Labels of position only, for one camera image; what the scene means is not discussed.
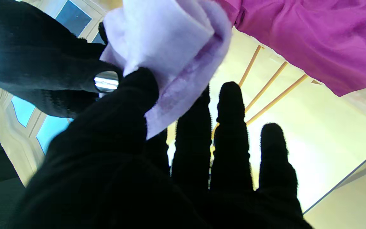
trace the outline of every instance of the lavender cloth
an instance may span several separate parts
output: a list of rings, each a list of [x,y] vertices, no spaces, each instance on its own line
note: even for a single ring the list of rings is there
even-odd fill
[[[215,0],[231,23],[337,96],[366,88],[366,0]]]
[[[210,0],[125,0],[104,18],[109,45],[100,60],[154,73],[157,104],[146,113],[147,139],[182,116],[205,90],[231,40],[231,24]]]

